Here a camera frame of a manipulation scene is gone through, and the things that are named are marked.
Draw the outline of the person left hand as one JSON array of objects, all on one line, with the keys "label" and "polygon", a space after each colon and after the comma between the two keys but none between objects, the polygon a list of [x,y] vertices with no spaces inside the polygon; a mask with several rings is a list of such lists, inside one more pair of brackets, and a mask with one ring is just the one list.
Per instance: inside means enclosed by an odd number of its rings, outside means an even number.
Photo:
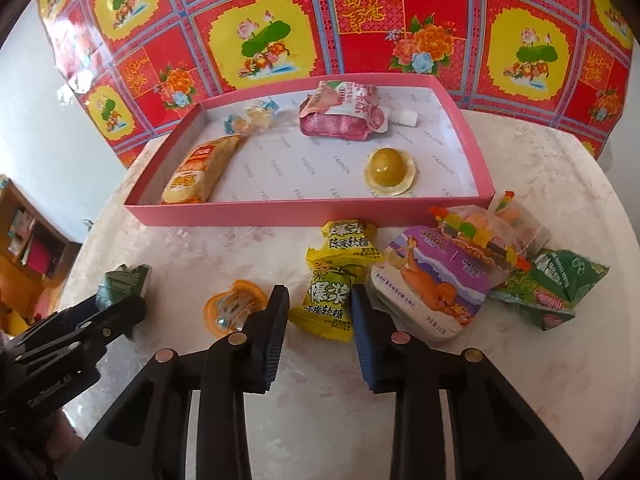
[{"label": "person left hand", "polygon": [[32,430],[35,456],[55,477],[68,465],[84,440],[78,436],[63,410],[56,410]]}]

